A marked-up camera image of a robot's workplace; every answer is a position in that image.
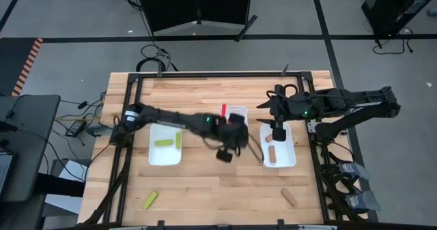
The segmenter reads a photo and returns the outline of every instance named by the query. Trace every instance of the wooden tabletop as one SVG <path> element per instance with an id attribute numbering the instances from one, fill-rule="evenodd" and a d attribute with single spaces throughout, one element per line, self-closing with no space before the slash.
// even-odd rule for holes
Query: wooden tabletop
<path id="1" fill-rule="evenodd" d="M 329 71 L 313 71 L 317 89 L 333 87 Z M 128 73 L 112 73 L 101 122 L 112 125 L 120 116 Z M 249 132 L 259 138 L 261 124 L 255 119 L 271 118 L 268 109 L 256 106 L 267 101 L 266 91 L 275 84 L 296 84 L 294 77 L 151 78 L 144 80 L 141 101 L 169 111 L 220 113 L 223 103 L 243 105 L 249 110 Z M 265 169 L 248 150 L 227 164 L 215 158 L 201 138 L 183 132 L 182 161 L 177 166 L 157 167 L 148 162 L 149 126 L 135 135 L 123 225 L 269 225 L 284 219 L 286 224 L 322 223 L 319 195 L 303 121 L 289 121 L 297 164 L 286 169 Z M 96 140 L 93 156 L 108 143 Z M 337 143 L 349 147 L 345 136 Z M 350 153 L 336 145 L 329 150 L 340 159 Z M 79 222 L 86 220 L 107 192 L 114 147 L 109 147 L 89 169 Z M 281 194 L 287 188 L 298 205 L 292 207 Z M 159 196 L 148 210 L 142 205 L 152 191 Z M 118 195 L 111 220 L 115 220 Z"/>

